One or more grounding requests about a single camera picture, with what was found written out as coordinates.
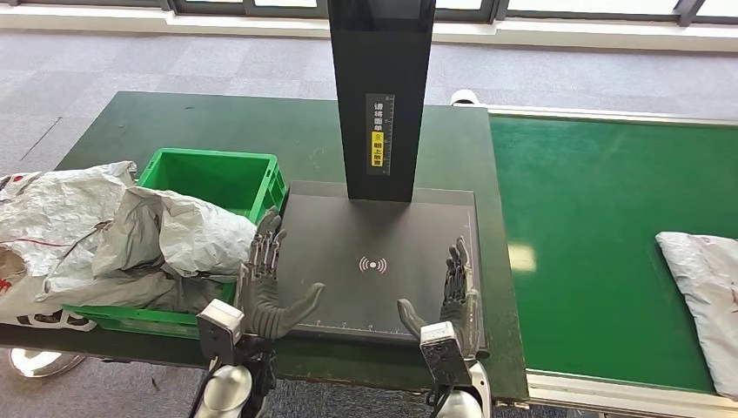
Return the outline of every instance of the black pole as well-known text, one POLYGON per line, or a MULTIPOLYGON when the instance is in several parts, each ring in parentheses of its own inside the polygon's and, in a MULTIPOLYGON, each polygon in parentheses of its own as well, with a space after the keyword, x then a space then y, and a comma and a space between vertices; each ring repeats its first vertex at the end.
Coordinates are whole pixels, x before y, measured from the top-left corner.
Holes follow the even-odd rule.
POLYGON ((350 199, 413 198, 435 0, 328 0, 350 199))

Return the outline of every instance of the robotic hand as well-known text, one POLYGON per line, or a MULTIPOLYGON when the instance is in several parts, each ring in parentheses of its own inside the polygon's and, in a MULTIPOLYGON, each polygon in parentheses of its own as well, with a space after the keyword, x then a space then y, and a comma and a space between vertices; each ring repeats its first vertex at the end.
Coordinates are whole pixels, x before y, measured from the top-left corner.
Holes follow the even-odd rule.
POLYGON ((397 301, 399 319, 420 341, 433 376, 427 403, 432 418, 490 418, 492 398, 485 369, 476 360, 480 347, 480 295, 464 240, 449 248, 439 322, 427 325, 409 300, 397 301))
MULTIPOLYGON (((451 322, 459 338, 464 359, 472 360, 480 349, 480 327, 477 323, 480 320, 480 294, 472 288, 473 272, 464 239, 456 239, 456 246, 450 246, 448 252, 451 255, 446 259, 446 282, 439 322, 451 322)), ((420 340, 420 330, 427 323, 415 313, 409 300, 398 300, 397 308, 399 320, 410 334, 420 340)))
POLYGON ((213 300, 198 315, 200 345, 211 367, 192 404, 194 418, 252 418, 275 388, 272 343, 320 302, 316 283, 290 307, 278 303, 277 262, 286 231, 271 208, 259 221, 248 262, 241 266, 234 307, 213 300))
POLYGON ((245 334, 255 334, 268 340, 284 337, 320 302, 325 287, 313 284, 305 297, 291 307, 279 307, 277 293, 277 262, 279 249, 287 231, 280 230, 282 218, 270 209, 258 223, 251 245, 249 261, 241 266, 238 283, 243 290, 236 295, 238 309, 244 313, 245 334))

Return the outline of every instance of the black scanning platform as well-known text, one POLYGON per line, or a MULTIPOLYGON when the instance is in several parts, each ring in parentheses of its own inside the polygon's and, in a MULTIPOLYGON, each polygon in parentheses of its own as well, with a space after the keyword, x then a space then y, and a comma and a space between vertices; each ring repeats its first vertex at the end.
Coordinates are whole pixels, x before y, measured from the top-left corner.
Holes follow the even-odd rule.
MULTIPOLYGON (((438 321, 448 247, 459 236, 481 293, 473 192, 415 189, 411 203, 388 202, 349 199, 344 184, 294 181, 283 218, 280 302, 287 306, 313 283, 325 284, 320 306, 292 336, 417 348, 399 321, 397 300, 438 321)), ((485 335, 480 354, 487 352, 485 335)))

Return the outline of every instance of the red printed logo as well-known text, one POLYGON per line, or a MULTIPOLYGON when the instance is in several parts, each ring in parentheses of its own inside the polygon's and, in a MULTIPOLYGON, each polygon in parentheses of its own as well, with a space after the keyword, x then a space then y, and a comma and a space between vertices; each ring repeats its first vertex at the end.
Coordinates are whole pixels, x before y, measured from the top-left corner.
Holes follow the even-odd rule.
POLYGON ((6 279, 0 279, 0 294, 9 291, 11 286, 13 285, 6 279))

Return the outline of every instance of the green plastic crate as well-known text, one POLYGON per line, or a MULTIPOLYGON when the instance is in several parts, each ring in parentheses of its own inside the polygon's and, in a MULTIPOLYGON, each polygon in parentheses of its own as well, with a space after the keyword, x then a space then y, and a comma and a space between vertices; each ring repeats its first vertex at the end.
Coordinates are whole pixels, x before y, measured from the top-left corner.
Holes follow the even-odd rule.
POLYGON ((254 224, 270 207, 281 207, 286 192, 273 155, 179 148, 158 150, 138 185, 202 199, 254 224))
MULTIPOLYGON (((162 148, 146 165, 138 185, 193 196, 256 224, 272 206, 282 207, 286 187, 277 157, 247 152, 162 148)), ((221 300, 232 302, 235 283, 223 286, 221 300)), ((133 307, 74 307, 65 309, 94 320, 103 329, 170 337, 198 338, 191 313, 133 307)))

